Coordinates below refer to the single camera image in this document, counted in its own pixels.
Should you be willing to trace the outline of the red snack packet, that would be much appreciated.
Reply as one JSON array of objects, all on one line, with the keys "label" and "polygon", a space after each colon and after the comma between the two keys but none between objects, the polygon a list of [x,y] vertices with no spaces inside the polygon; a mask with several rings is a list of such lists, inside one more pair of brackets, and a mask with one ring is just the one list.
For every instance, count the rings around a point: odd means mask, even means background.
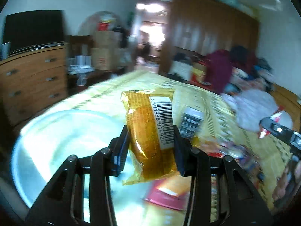
[{"label": "red snack packet", "polygon": [[280,121],[283,112],[284,107],[279,106],[277,111],[275,111],[275,113],[273,113],[271,116],[265,117],[262,120],[260,120],[260,131],[258,133],[259,139],[263,139],[264,137],[277,130],[278,122]]}]

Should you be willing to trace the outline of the yellow cake snack packet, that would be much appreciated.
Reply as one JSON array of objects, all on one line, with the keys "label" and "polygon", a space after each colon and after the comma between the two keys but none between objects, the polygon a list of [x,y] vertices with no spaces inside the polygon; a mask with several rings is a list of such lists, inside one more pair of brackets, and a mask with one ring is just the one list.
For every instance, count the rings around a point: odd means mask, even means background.
[{"label": "yellow cake snack packet", "polygon": [[134,173],[123,185],[134,185],[178,174],[174,159],[172,104],[175,90],[129,90],[121,94],[130,134]]}]

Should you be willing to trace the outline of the pile of assorted snacks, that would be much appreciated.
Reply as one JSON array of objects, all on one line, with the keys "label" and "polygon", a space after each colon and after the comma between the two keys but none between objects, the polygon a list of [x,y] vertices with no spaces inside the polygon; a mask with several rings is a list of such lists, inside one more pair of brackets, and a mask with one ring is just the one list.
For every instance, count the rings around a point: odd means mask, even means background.
[{"label": "pile of assorted snacks", "polygon": [[233,141],[199,137],[193,137],[192,145],[211,157],[231,156],[254,184],[263,183],[265,180],[259,157],[245,145],[235,144]]}]

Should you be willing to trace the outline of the red flat snack box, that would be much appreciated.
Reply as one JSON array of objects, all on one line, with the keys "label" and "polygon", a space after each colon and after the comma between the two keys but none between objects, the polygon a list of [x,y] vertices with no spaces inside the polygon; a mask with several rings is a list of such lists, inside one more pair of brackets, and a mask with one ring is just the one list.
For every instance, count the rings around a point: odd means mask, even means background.
[{"label": "red flat snack box", "polygon": [[187,208],[190,187],[190,176],[171,176],[155,180],[144,200],[157,206],[184,211]]}]

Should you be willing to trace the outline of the pink white quilt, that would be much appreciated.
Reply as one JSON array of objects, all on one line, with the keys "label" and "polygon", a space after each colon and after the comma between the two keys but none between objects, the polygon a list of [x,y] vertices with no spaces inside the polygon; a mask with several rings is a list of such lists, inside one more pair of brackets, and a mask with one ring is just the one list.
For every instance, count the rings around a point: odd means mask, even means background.
[{"label": "pink white quilt", "polygon": [[279,110],[273,96],[259,89],[249,89],[237,95],[221,94],[223,100],[235,113],[238,127],[251,132],[260,131],[260,121]]}]

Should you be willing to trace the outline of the large white plastic basin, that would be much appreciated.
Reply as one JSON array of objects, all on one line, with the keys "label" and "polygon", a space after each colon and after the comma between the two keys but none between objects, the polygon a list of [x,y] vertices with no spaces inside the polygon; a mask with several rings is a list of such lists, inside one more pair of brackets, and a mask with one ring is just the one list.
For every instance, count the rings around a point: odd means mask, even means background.
[{"label": "large white plastic basin", "polygon": [[[24,126],[16,141],[11,171],[16,189],[31,207],[36,198],[70,155],[88,157],[120,135],[119,119],[87,110],[65,110],[41,115]],[[144,225],[143,201],[149,183],[124,186],[134,173],[131,157],[126,158],[119,177],[110,177],[111,195],[118,225]]]}]

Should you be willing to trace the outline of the yellow patterned bed blanket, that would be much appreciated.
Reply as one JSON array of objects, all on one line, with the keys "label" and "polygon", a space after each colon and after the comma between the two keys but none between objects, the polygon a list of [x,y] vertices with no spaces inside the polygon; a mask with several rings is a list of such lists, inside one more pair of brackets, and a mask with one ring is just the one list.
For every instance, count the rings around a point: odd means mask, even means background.
[{"label": "yellow patterned bed blanket", "polygon": [[259,156],[265,180],[259,183],[258,191],[270,211],[277,212],[272,193],[277,178],[291,157],[289,146],[273,136],[259,139],[256,133],[238,127],[233,111],[221,96],[213,92],[139,70],[94,84],[60,101],[42,115],[65,110],[87,110],[119,119],[125,124],[125,108],[120,99],[122,92],[156,88],[175,90],[172,110],[175,124],[180,124],[186,107],[195,108],[204,113],[204,121],[195,137],[233,141],[247,146]]}]

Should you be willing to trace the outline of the black rectangular box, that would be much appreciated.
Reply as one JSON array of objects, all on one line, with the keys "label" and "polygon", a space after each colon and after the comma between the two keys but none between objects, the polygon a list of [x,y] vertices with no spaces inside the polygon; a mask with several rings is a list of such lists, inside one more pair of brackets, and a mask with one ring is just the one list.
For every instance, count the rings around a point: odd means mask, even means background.
[{"label": "black rectangular box", "polygon": [[186,107],[181,116],[179,132],[183,138],[191,140],[199,131],[204,121],[204,113],[191,107]]}]

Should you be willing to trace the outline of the maroon hanging garment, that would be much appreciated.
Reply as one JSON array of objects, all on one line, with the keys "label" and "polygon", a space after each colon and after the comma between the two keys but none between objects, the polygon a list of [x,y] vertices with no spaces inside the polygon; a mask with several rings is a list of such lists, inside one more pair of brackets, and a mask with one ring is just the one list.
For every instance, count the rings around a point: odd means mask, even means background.
[{"label": "maroon hanging garment", "polygon": [[230,52],[227,50],[216,50],[205,56],[207,66],[205,81],[211,83],[217,94],[223,92],[232,75],[233,66],[229,56]]}]

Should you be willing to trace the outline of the wooden drawer dresser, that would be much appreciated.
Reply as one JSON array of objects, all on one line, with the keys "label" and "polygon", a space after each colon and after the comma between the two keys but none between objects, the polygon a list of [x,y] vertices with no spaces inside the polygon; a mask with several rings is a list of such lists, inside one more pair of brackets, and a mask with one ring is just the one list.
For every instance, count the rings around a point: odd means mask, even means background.
[{"label": "wooden drawer dresser", "polygon": [[66,46],[1,61],[1,103],[11,126],[67,97]]}]

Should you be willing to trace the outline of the stacked cardboard boxes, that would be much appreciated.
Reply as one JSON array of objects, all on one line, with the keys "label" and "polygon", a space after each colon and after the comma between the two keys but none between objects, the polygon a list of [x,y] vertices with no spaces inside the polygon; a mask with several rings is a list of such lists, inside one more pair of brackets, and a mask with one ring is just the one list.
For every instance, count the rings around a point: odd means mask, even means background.
[{"label": "stacked cardboard boxes", "polygon": [[95,69],[112,71],[120,65],[121,33],[97,31],[93,35],[91,64]]}]

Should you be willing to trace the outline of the brown wooden wardrobe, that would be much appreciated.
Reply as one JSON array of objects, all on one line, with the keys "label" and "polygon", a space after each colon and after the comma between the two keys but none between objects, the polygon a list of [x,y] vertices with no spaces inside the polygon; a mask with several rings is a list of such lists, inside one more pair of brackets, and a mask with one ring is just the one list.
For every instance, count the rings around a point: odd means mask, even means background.
[{"label": "brown wooden wardrobe", "polygon": [[241,45],[255,51],[259,22],[213,0],[173,0],[168,13],[159,73],[170,70],[176,53],[207,55]]}]

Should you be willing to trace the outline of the black flat television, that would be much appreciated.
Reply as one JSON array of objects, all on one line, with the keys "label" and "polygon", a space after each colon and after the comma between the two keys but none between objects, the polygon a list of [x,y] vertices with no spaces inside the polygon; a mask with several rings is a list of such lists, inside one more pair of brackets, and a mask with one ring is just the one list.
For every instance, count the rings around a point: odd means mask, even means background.
[{"label": "black flat television", "polygon": [[35,10],[6,16],[2,43],[10,43],[10,52],[65,40],[61,10]]}]

